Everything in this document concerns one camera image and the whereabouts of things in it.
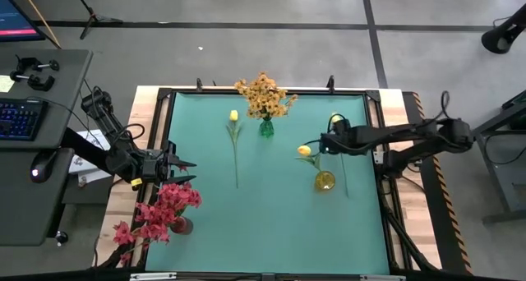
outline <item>computer mouse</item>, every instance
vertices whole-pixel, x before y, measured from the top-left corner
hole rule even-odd
[[[57,150],[41,150],[33,159],[30,177],[32,182],[46,182],[53,171]]]

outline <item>flower pot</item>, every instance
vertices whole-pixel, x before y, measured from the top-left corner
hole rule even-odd
[[[170,226],[172,232],[179,235],[188,235],[194,229],[194,223],[184,216],[179,216],[175,222]]]
[[[333,173],[329,171],[320,171],[316,175],[314,186],[318,191],[328,191],[335,187],[336,178]]]
[[[263,118],[260,125],[260,135],[264,137],[271,137],[274,135],[274,126],[272,126],[272,117]]]

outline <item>floor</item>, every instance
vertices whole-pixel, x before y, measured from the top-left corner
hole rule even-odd
[[[36,18],[28,2],[17,1]],[[323,86],[335,75],[339,87],[415,91],[427,116],[439,111],[440,93],[448,90],[449,115],[472,127],[524,90],[526,39],[519,37],[508,54],[495,55],[483,48],[480,37],[493,20],[511,15],[526,0],[86,1],[101,15],[130,22],[203,23],[94,29],[84,40],[78,38],[79,28],[53,28],[64,48],[93,50],[87,79],[112,95],[122,122],[137,85],[193,85],[197,77],[205,85],[231,85],[261,70],[284,86]],[[51,21],[87,18],[78,0],[34,2]],[[263,23],[263,29],[247,23]],[[316,30],[310,24],[330,25]],[[53,48],[49,42],[7,47]],[[77,121],[72,126],[81,129]],[[440,158],[474,273],[524,279],[526,221],[482,225],[481,217],[500,212],[501,204],[479,149]],[[63,224],[73,231],[72,241],[64,247],[50,242],[39,248],[0,248],[0,274],[88,267],[101,210],[83,206],[76,215],[70,212]],[[44,255],[53,257],[45,260]]]

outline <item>teal tabletop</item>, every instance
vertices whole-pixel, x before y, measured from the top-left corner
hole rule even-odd
[[[389,274],[371,156],[323,155],[322,169],[336,179],[326,192],[315,190],[317,170],[295,159],[333,112],[366,125],[363,97],[300,95],[288,116],[272,119],[269,138],[258,134],[261,120],[245,116],[247,105],[240,95],[177,94],[169,139],[197,164],[189,170],[203,203],[184,214],[194,224],[189,235],[151,245],[146,270]],[[242,126],[238,187],[226,129],[234,109]]]

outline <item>screen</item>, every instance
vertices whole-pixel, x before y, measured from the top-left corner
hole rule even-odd
[[[0,42],[44,39],[12,0],[0,0]]]

